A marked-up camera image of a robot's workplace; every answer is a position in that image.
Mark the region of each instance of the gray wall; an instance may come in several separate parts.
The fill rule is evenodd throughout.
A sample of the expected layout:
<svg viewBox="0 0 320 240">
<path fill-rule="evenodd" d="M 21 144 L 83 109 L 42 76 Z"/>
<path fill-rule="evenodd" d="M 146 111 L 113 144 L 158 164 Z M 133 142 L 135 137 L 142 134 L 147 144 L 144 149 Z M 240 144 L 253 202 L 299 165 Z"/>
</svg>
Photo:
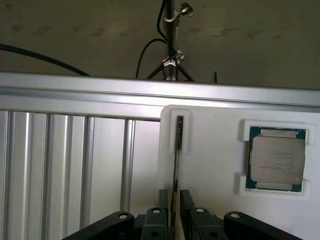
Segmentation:
<svg viewBox="0 0 320 240">
<path fill-rule="evenodd" d="M 178 30 L 182 65 L 198 82 L 320 88 L 317 0 L 188 0 Z M 0 42 L 69 63 L 93 76 L 133 78 L 143 46 L 158 37 L 161 0 L 2 0 Z M 154 43 L 143 78 L 166 57 Z M 0 52 L 0 71 L 72 74 Z"/>
</svg>

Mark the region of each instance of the concrete wall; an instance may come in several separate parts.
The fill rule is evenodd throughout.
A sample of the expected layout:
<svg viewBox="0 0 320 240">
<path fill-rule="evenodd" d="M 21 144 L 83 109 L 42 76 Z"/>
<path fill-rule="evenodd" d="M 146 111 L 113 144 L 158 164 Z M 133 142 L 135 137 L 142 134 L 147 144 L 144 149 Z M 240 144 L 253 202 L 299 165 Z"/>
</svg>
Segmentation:
<svg viewBox="0 0 320 240">
<path fill-rule="evenodd" d="M 184 0 L 176 1 L 176 7 Z M 188 0 L 177 48 L 198 82 L 320 88 L 317 0 Z M 158 37 L 161 0 L 1 0 L 0 43 L 26 48 L 93 76 L 134 78 L 143 46 Z M 140 78 L 166 57 L 154 43 Z M 72 74 L 49 63 L 0 52 L 0 71 Z"/>
</svg>

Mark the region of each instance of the tripod leg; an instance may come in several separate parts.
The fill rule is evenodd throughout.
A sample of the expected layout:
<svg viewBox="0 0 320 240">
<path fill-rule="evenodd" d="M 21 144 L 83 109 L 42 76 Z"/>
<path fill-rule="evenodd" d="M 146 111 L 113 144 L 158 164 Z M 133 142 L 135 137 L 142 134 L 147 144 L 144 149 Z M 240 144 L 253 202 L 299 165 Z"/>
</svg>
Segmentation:
<svg viewBox="0 0 320 240">
<path fill-rule="evenodd" d="M 187 73 L 187 71 L 180 65 L 178 65 L 179 71 L 182 73 L 183 76 L 189 81 L 194 82 L 195 80 Z"/>
<path fill-rule="evenodd" d="M 157 75 L 163 68 L 163 64 L 161 63 L 155 70 L 153 70 L 152 73 L 149 74 L 149 76 L 146 77 L 146 79 L 152 79 L 155 75 Z"/>
</svg>

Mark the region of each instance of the metal stand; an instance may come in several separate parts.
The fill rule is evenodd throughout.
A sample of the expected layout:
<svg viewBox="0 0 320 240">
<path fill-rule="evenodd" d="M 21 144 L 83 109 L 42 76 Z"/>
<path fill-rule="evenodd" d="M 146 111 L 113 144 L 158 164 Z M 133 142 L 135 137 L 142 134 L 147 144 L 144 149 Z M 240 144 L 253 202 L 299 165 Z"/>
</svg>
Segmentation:
<svg viewBox="0 0 320 240">
<path fill-rule="evenodd" d="M 184 60 L 183 53 L 178 50 L 175 54 L 173 52 L 175 45 L 175 38 L 177 37 L 176 30 L 178 28 L 180 16 L 187 15 L 188 17 L 192 17 L 194 15 L 194 10 L 192 7 L 186 2 L 181 4 L 180 11 L 175 9 L 175 0 L 165 0 L 165 12 L 164 12 L 164 21 L 165 21 L 165 29 L 166 29 L 166 37 L 167 37 L 167 52 L 168 58 L 163 60 L 161 65 L 159 65 L 155 70 L 153 70 L 147 77 L 147 79 L 152 79 L 156 74 L 163 70 L 163 68 L 168 67 L 169 76 L 166 80 L 175 81 L 176 78 L 174 76 L 174 69 L 178 68 L 178 70 L 184 75 L 189 82 L 194 82 L 195 80 L 184 70 L 180 65 L 180 61 Z"/>
</svg>

